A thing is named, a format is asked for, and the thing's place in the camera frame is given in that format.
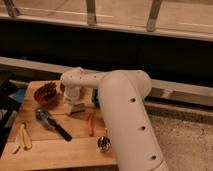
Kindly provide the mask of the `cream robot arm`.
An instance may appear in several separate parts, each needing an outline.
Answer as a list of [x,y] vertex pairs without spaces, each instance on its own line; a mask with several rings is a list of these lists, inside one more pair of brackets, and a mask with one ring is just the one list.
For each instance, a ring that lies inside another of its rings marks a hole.
[[77,100],[77,87],[98,89],[98,101],[119,171],[169,171],[143,99],[152,89],[141,70],[85,73],[82,68],[61,75],[64,96]]

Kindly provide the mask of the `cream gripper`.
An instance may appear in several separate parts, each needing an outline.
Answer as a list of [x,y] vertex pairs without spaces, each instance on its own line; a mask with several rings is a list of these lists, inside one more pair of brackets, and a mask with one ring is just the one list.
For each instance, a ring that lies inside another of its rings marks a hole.
[[[64,98],[69,102],[74,102],[80,97],[80,88],[79,87],[66,87],[64,91]],[[72,113],[74,104],[64,102],[65,111],[68,114]]]

